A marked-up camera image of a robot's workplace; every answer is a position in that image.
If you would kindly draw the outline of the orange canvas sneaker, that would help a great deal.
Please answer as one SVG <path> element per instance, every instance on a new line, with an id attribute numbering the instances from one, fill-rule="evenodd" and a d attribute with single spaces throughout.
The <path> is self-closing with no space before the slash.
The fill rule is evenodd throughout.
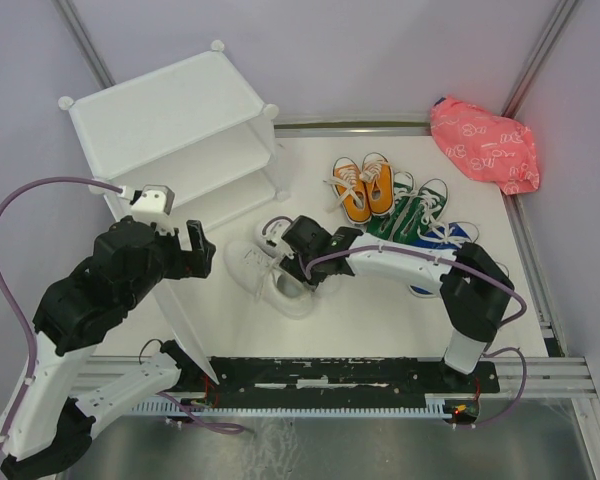
<path id="1" fill-rule="evenodd" d="M 394 210 L 394 172 L 386 157 L 380 153 L 367 154 L 362 162 L 360 179 L 374 216 L 386 216 Z"/>
<path id="2" fill-rule="evenodd" d="M 341 209 L 347 220 L 356 226 L 364 225 L 371 218 L 366 189 L 361 180 L 359 167 L 348 157 L 338 158 L 332 173 L 324 183 L 332 190 L 335 199 L 326 211 L 333 213 Z"/>

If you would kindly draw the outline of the white plastic shoe cabinet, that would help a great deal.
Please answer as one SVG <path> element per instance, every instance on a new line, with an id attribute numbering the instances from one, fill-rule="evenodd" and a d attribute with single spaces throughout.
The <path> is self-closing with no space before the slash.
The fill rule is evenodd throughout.
<path id="1" fill-rule="evenodd" d="M 211 231 L 289 196 L 276 153 L 277 105 L 224 53 L 208 51 L 89 96 L 62 96 L 94 179 L 173 191 L 158 223 L 191 247 L 186 223 Z"/>

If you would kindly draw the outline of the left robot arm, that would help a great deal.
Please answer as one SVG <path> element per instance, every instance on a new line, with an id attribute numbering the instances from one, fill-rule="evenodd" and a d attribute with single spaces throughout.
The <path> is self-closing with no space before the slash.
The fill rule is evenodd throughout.
<path id="1" fill-rule="evenodd" d="M 36 358 L 0 416 L 0 465 L 5 479 L 39 479 L 75 464 L 111 423 L 162 391 L 186 391 L 215 374 L 183 312 L 170 300 L 174 333 L 159 353 L 117 380 L 79 396 L 81 368 L 107 333 L 156 286 L 206 278 L 215 246 L 198 220 L 186 223 L 191 248 L 178 235 L 127 216 L 99 235 L 93 253 L 47 288 L 33 318 Z"/>

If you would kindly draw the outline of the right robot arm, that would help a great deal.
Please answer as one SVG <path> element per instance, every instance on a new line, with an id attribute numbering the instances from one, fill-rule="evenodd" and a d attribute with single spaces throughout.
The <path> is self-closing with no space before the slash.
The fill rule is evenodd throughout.
<path id="1" fill-rule="evenodd" d="M 421 288 L 442 300 L 453 331 L 439 379 L 461 391 L 503 324 L 509 302 L 524 302 L 486 250 L 473 242 L 457 250 L 426 249 L 380 239 L 355 227 L 331 233 L 301 215 L 279 235 L 282 269 L 311 290 L 330 277 L 380 277 Z"/>

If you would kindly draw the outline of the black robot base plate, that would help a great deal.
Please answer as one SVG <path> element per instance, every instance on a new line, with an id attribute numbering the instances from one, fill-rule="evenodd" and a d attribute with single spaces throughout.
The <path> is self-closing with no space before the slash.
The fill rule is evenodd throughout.
<path id="1" fill-rule="evenodd" d="M 221 407 L 409 406 L 428 394 L 474 397 L 500 391 L 493 363 L 481 361 L 461 374 L 441 360 L 397 358 L 213 357 L 219 384 L 200 369 L 188 392 L 209 390 Z"/>

